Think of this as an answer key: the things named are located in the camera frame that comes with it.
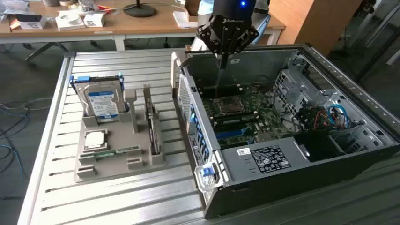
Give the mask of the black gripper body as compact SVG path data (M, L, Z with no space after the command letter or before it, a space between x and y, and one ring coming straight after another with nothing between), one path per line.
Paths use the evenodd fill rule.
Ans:
M249 44L252 1L216 0L209 19L209 49L212 51L241 51Z

